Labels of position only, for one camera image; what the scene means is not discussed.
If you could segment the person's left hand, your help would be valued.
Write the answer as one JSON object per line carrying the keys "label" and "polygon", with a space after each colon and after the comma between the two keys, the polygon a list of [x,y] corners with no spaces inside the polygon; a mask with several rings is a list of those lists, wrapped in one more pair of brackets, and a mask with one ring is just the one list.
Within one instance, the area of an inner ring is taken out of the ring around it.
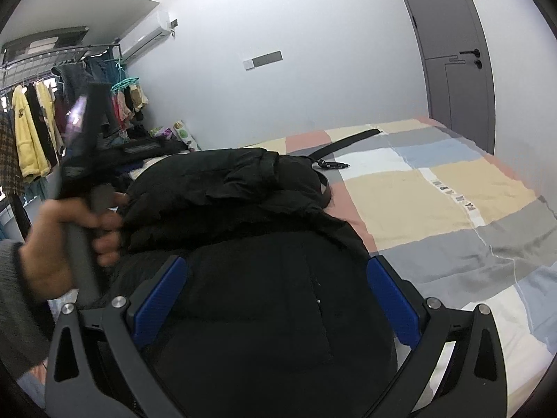
{"label": "person's left hand", "polygon": [[74,288],[66,235],[70,224],[100,232],[91,242],[100,266],[110,268],[120,258],[123,218],[118,213],[108,209],[96,214],[82,198],[45,201],[18,249],[25,287],[36,302],[58,298]]}

